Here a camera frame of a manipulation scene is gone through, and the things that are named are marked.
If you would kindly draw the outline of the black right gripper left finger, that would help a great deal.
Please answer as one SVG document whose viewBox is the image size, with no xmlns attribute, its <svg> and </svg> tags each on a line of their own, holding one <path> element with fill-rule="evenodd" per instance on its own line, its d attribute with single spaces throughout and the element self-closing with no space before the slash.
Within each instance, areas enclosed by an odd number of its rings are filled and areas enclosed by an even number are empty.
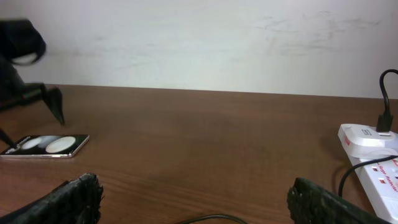
<svg viewBox="0 0 398 224">
<path fill-rule="evenodd" d="M 66 181 L 44 197 L 1 217 L 4 224 L 97 224 L 103 186 L 97 175 L 85 173 Z"/>
</svg>

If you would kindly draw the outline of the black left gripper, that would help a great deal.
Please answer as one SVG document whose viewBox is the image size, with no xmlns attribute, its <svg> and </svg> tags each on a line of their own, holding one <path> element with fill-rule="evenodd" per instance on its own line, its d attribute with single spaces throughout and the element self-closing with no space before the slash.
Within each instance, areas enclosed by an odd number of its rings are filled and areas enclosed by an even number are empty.
<svg viewBox="0 0 398 224">
<path fill-rule="evenodd" d="M 14 68 L 37 63 L 45 54 L 46 43 L 40 33 L 28 19 L 10 19 L 1 21 L 1 109 L 17 104 L 23 95 L 36 89 L 28 86 Z M 44 89 L 42 98 L 61 124 L 65 124 L 63 115 L 63 96 L 59 88 Z M 16 143 L 0 129 L 0 139 L 11 148 Z"/>
</svg>

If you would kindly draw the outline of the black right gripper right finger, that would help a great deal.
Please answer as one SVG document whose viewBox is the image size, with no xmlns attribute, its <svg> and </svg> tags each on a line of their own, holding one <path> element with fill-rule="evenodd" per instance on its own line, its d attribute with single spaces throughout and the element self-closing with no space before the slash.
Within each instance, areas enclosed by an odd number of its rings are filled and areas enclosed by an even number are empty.
<svg viewBox="0 0 398 224">
<path fill-rule="evenodd" d="M 289 189 L 287 205 L 295 224 L 390 224 L 301 177 Z"/>
</svg>

